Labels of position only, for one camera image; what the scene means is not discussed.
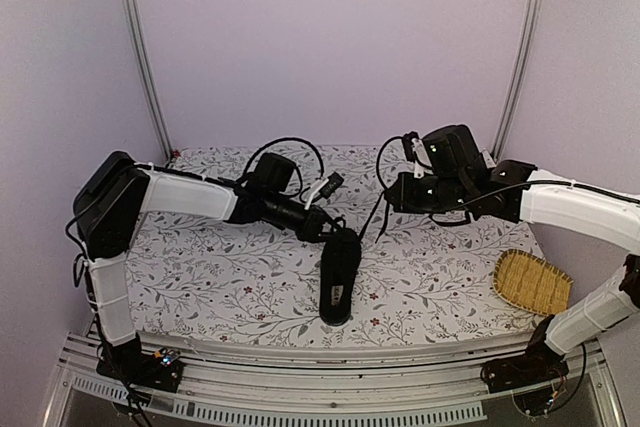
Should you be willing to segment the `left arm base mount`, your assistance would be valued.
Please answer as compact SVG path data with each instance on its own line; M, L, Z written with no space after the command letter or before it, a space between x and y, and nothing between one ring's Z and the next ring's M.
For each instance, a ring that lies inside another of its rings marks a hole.
M99 375L118 380L125 386L170 393L178 391L183 371L179 350L164 347L154 353L144 353L138 336L119 346L103 342L96 368Z

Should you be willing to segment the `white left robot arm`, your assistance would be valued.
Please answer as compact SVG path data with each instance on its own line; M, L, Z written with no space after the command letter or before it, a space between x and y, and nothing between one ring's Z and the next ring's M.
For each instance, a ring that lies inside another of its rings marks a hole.
M127 263L152 215L202 218L231 225L267 223L305 243L324 243L344 223L286 189L297 165L262 155L237 178L213 178L139 163L124 151L110 153L73 201L72 224L86 258L88 288L100 331L114 348L111 366L128 381L148 373L148 359L129 342L138 331L131 310Z

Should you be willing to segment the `black canvas sneaker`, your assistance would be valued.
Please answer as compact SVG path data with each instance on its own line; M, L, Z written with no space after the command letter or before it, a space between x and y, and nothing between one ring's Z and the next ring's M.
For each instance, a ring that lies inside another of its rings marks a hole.
M349 320L361 259L361 242L352 229L341 229L324 245L320 260L319 315L325 324L340 326Z

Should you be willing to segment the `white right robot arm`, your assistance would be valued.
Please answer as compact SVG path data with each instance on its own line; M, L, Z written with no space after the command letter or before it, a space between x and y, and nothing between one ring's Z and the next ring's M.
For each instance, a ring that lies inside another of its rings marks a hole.
M572 305L540 325L517 362L537 383L580 343L639 312L639 198L554 174L518 160L492 162L465 125L400 142L409 172L384 190L398 213L461 212L526 223L542 234L552 259L584 274ZM575 260L568 260L575 255Z

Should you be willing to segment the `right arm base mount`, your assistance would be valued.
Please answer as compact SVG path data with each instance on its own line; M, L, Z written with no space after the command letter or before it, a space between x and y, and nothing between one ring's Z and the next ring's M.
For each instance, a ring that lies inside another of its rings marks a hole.
M534 334L523 353L485 362L480 379L490 393L519 389L565 377L569 368L563 355L545 343L545 334Z

